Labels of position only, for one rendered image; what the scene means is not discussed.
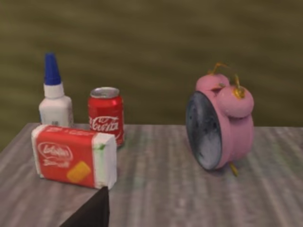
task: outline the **blue nozzle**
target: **blue nozzle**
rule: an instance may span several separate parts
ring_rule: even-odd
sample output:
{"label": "blue nozzle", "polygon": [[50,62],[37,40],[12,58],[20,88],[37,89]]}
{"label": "blue nozzle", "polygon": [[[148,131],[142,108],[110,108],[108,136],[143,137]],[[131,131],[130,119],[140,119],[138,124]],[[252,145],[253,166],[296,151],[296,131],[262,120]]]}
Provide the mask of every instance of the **blue nozzle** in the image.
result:
{"label": "blue nozzle", "polygon": [[61,84],[61,77],[54,53],[45,54],[45,85],[59,85]]}

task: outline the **white bottle neck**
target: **white bottle neck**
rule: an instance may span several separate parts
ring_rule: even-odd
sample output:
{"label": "white bottle neck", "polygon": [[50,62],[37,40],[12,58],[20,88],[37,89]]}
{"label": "white bottle neck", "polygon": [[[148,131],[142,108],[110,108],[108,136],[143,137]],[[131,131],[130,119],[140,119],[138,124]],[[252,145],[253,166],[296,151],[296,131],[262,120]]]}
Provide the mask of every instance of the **white bottle neck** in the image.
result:
{"label": "white bottle neck", "polygon": [[44,84],[44,96],[46,98],[60,98],[64,96],[63,83],[58,85],[45,85]]}

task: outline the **alarm clock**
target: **alarm clock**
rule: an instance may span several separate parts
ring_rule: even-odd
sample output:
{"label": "alarm clock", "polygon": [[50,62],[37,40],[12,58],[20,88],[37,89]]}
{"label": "alarm clock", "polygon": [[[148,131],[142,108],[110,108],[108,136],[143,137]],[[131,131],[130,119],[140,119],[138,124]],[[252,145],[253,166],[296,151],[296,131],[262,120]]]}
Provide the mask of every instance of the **alarm clock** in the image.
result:
{"label": "alarm clock", "polygon": [[205,170],[232,163],[248,154],[252,147],[254,100],[240,86],[238,76],[235,78],[235,85],[231,85],[223,74],[202,76],[187,104],[189,144]]}

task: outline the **brown background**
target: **brown background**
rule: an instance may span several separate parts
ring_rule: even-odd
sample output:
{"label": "brown background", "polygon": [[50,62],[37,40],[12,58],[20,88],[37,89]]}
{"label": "brown background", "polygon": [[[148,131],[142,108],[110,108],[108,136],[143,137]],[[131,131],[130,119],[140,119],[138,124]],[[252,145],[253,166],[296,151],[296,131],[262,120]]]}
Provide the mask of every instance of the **brown background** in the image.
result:
{"label": "brown background", "polygon": [[46,51],[76,122],[92,88],[114,86],[126,123],[183,124],[196,80],[223,61],[256,125],[303,126],[302,14],[301,0],[1,0],[0,150],[39,120]]}

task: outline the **silver can top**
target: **silver can top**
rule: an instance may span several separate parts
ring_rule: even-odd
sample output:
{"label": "silver can top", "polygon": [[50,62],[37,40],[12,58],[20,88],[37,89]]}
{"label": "silver can top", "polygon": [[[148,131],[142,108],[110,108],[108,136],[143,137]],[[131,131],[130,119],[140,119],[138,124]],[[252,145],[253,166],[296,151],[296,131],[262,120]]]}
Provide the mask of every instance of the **silver can top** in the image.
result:
{"label": "silver can top", "polygon": [[90,92],[93,98],[115,98],[119,95],[120,91],[114,87],[98,87]]}

